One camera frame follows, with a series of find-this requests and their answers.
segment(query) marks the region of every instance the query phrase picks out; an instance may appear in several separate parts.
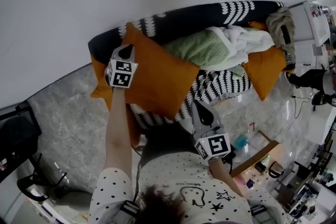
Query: forearm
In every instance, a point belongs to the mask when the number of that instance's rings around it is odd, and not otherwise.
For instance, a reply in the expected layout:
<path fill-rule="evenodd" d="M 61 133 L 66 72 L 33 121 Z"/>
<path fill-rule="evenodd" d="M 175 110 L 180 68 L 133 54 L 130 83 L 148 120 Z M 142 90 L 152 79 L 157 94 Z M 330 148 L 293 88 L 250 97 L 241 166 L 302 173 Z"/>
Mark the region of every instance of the forearm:
<path fill-rule="evenodd" d="M 226 183 L 236 194 L 243 196 L 236 182 L 226 170 L 221 159 L 209 162 L 209 167 L 214 178 Z"/>
<path fill-rule="evenodd" d="M 114 88 L 106 129 L 105 168 L 123 170 L 131 178 L 132 149 L 126 115 L 124 89 Z"/>

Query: dark brown hair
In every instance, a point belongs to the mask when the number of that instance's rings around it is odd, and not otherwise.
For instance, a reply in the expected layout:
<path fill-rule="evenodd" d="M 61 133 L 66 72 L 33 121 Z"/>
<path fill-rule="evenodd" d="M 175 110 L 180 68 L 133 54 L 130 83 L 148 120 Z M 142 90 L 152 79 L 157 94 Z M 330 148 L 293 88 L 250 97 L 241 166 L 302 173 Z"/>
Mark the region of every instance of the dark brown hair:
<path fill-rule="evenodd" d="M 171 199 L 161 191 L 155 193 L 155 186 L 148 187 L 140 195 L 144 209 L 138 215 L 135 224 L 180 224 L 184 216 L 180 197 Z"/>

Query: large orange pillow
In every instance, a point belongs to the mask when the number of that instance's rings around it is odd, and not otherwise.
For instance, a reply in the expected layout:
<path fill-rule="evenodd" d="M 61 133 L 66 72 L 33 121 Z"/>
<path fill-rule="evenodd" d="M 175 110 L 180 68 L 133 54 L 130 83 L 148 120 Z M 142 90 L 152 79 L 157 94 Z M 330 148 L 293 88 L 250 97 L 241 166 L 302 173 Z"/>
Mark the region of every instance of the large orange pillow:
<path fill-rule="evenodd" d="M 127 24 L 122 44 L 135 46 L 138 63 L 131 87 L 125 91 L 127 103 L 173 119 L 200 68 L 172 56 L 131 23 Z"/>
<path fill-rule="evenodd" d="M 286 60 L 280 49 L 270 47 L 266 51 L 250 54 L 248 62 L 243 66 L 259 98 L 263 101 L 286 67 Z"/>

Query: black and white marker cube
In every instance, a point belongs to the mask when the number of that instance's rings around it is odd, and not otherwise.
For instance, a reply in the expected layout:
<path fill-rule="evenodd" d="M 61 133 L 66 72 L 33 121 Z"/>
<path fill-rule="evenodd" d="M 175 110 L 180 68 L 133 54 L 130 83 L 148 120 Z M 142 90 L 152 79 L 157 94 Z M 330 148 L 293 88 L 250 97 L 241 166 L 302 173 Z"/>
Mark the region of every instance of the black and white marker cube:
<path fill-rule="evenodd" d="M 195 147 L 205 161 L 223 158 L 231 152 L 228 133 L 201 137 L 196 141 Z"/>
<path fill-rule="evenodd" d="M 129 88 L 137 67 L 138 64 L 134 62 L 110 59 L 107 67 L 108 85 L 110 87 Z"/>

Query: shirt sleeve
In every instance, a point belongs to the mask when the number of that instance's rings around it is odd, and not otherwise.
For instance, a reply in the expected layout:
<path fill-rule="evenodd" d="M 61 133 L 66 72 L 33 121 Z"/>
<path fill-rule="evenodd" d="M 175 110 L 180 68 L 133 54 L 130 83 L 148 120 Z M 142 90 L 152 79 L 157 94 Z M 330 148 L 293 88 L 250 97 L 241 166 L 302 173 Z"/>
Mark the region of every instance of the shirt sleeve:
<path fill-rule="evenodd" d="M 89 223 L 99 223 L 107 210 L 115 210 L 116 205 L 125 200 L 133 200 L 130 178 L 120 169 L 107 168 L 103 170 L 92 195 Z"/>

